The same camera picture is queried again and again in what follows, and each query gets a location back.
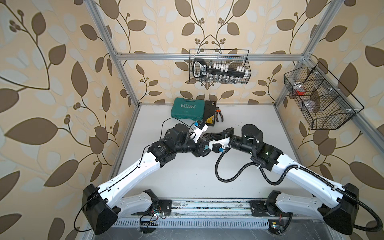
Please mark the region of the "black pouch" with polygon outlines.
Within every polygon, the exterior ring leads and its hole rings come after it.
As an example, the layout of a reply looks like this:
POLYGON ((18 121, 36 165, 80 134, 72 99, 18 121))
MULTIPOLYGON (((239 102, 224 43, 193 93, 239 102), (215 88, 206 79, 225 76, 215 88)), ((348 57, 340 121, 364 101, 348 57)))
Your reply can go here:
POLYGON ((211 152, 211 149, 209 148, 210 142, 214 141, 215 139, 214 139, 214 137, 212 137, 211 134, 204 134, 202 140, 204 141, 205 145, 204 145, 204 150, 203 150, 201 156, 205 157, 211 152))

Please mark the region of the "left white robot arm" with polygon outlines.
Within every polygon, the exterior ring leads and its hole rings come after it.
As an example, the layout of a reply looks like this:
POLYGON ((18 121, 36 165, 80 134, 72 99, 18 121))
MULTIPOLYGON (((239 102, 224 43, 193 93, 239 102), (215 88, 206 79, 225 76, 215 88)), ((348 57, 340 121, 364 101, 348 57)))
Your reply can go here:
POLYGON ((125 195, 140 181, 175 159, 178 153, 193 153, 200 157, 208 153, 201 135, 208 126, 197 121, 192 126, 177 124, 167 130, 164 137, 149 145, 139 160, 119 175, 96 187, 89 184, 83 190, 82 208, 91 230, 100 235, 111 228, 123 212, 147 212, 157 202, 152 191, 144 191, 132 203, 125 195))

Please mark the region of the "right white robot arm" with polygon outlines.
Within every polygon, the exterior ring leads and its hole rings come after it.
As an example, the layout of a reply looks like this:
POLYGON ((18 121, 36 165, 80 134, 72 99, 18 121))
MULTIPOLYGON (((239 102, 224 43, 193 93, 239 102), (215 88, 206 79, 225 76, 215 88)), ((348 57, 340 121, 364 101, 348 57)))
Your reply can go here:
POLYGON ((228 128, 220 133, 204 134, 203 139, 209 143, 210 150, 220 154, 217 163, 229 150, 251 155, 251 162, 241 167, 234 177, 223 179, 217 176, 219 181, 230 183, 246 168, 257 166, 268 184, 277 186, 289 179, 312 194, 306 198, 273 191, 265 202, 271 214, 297 213, 320 219, 344 235, 351 235, 354 229, 365 232, 383 229, 379 215, 359 200, 356 186, 343 186, 297 163, 278 148, 264 143, 263 132, 255 125, 244 125, 241 136, 234 135, 234 128, 228 128))

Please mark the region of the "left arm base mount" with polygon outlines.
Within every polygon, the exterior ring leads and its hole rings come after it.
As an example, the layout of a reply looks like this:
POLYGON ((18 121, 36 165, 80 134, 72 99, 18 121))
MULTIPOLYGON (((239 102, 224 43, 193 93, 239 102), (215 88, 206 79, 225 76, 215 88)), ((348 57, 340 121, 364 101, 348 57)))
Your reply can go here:
POLYGON ((171 214, 172 200, 160 200, 157 195, 150 189, 144 190, 143 194, 145 194, 145 196, 148 196, 151 201, 151 204, 147 209, 136 213, 136 215, 155 215, 160 218, 165 218, 166 216, 169 216, 171 214))

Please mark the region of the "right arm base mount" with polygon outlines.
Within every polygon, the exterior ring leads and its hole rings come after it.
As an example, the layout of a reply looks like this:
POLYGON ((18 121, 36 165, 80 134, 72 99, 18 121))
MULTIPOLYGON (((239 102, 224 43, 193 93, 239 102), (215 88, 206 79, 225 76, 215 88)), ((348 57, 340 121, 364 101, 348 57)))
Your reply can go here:
POLYGON ((277 207, 280 191, 272 191, 266 200, 251 200, 250 208, 253 217, 289 217, 292 213, 282 212, 277 207))

